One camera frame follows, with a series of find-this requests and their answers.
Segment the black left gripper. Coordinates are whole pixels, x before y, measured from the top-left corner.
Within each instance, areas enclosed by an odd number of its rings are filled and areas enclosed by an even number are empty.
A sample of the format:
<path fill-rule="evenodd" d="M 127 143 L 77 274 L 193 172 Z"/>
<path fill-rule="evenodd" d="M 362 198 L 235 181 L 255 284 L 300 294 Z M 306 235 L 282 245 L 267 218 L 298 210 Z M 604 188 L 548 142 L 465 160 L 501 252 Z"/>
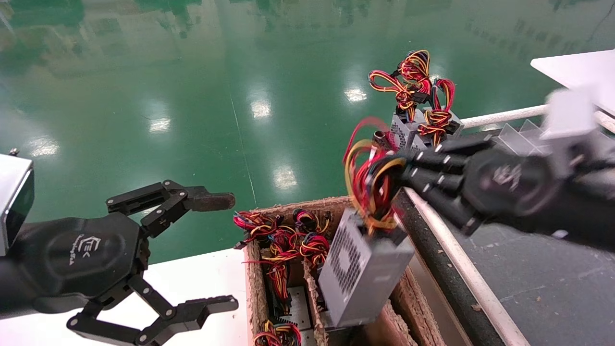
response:
<path fill-rule="evenodd" d="M 202 329 L 209 315 L 235 311 L 239 302 L 230 295 L 172 306 L 142 277 L 149 260 L 145 237 L 156 238 L 189 211 L 230 210 L 234 205 L 232 193 L 164 180 L 111 197 L 106 201 L 110 214 L 102 218 L 27 223 L 17 234 L 17 313 L 83 308 L 67 328 L 115 346 L 162 346 L 176 334 Z M 145 210 L 151 212 L 141 226 L 126 216 Z M 158 314 L 152 324 L 136 329 L 98 320 L 104 309 L 131 293 Z"/>

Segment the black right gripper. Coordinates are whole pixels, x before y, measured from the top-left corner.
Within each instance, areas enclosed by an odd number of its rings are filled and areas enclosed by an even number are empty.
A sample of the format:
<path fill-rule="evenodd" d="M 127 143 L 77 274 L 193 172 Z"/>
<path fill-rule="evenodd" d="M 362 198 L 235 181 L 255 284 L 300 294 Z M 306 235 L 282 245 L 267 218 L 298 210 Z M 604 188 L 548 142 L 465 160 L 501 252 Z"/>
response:
<path fill-rule="evenodd" d="M 567 212 L 565 181 L 551 156 L 520 156 L 494 148 L 492 136 L 448 139 L 392 155 L 409 166 L 461 169 L 464 176 L 406 168 L 398 177 L 440 217 L 473 235 L 486 217 L 555 217 Z"/>

